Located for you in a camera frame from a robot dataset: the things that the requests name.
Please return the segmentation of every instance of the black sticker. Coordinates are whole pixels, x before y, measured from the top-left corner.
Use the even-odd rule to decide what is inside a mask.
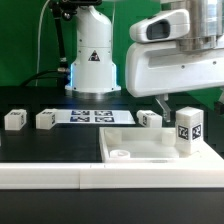
[[[90,112],[89,110],[73,110],[72,115],[84,115],[84,116],[89,116]]]
[[[147,125],[147,117],[143,115],[143,124]]]
[[[89,122],[90,118],[89,117],[71,117],[70,122],[81,122],[81,123],[86,123]]]
[[[189,140],[189,129],[178,125],[178,137]]]
[[[42,114],[48,114],[48,115],[50,115],[50,114],[52,114],[52,112],[43,112]]]
[[[20,115],[20,112],[12,112],[10,115]]]
[[[201,131],[202,131],[201,129],[202,129],[201,124],[192,128],[192,139],[193,140],[201,137]]]
[[[96,116],[113,116],[113,113],[111,110],[98,110],[98,111],[95,111],[94,113]]]
[[[51,119],[52,119],[52,124],[54,124],[55,121],[56,121],[56,119],[55,119],[55,114],[52,115]]]
[[[155,116],[155,113],[146,113],[147,116]]]
[[[21,125],[23,125],[24,124],[24,116],[22,115],[21,116]]]
[[[94,52],[92,53],[92,55],[91,55],[90,58],[89,58],[89,61],[100,61],[100,58],[99,58],[99,56],[98,56],[98,54],[97,54],[96,51],[94,51]]]
[[[95,121],[97,123],[114,123],[114,118],[113,117],[95,117]]]

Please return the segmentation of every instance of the white cube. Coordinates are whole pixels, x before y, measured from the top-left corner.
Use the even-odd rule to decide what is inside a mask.
[[[193,154],[200,149],[203,141],[204,112],[186,107],[176,112],[176,148]]]
[[[57,109],[46,109],[36,115],[36,128],[50,130],[57,124]]]
[[[5,117],[5,130],[19,131],[25,124],[26,110],[11,110]]]
[[[156,114],[151,110],[139,110],[137,112],[138,122],[144,127],[161,128],[162,116]]]

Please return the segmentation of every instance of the triangle warning sticker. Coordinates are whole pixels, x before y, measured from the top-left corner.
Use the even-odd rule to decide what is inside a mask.
[[[100,61],[100,58],[96,51],[93,51],[92,55],[89,58],[89,61]]]

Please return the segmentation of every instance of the green background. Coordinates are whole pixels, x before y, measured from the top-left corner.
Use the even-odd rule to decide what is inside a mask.
[[[37,67],[37,36],[39,16],[46,0],[0,1],[0,85],[19,85],[34,75]],[[113,2],[103,2],[98,11],[112,19]],[[132,24],[160,11],[157,0],[125,0],[116,2],[113,61],[118,67],[118,84],[125,88],[125,58],[133,43],[129,37]],[[75,20],[62,22],[69,63],[76,57]],[[40,71],[59,65],[54,20],[46,10],[42,26]],[[195,98],[213,108],[219,88],[191,91]]]

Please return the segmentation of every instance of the white cable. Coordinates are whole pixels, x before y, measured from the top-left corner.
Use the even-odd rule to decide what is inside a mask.
[[[115,18],[115,13],[116,13],[116,3],[114,1],[113,15],[112,15],[112,26],[111,26],[111,56],[112,57],[113,57],[113,45],[114,45],[113,33],[114,33],[114,18]]]
[[[40,69],[40,41],[41,41],[41,28],[42,28],[42,21],[44,17],[44,12],[48,6],[48,3],[51,0],[47,0],[46,3],[44,4],[41,14],[40,14],[40,20],[39,20],[39,28],[38,28],[38,43],[37,43],[37,73],[39,73]]]

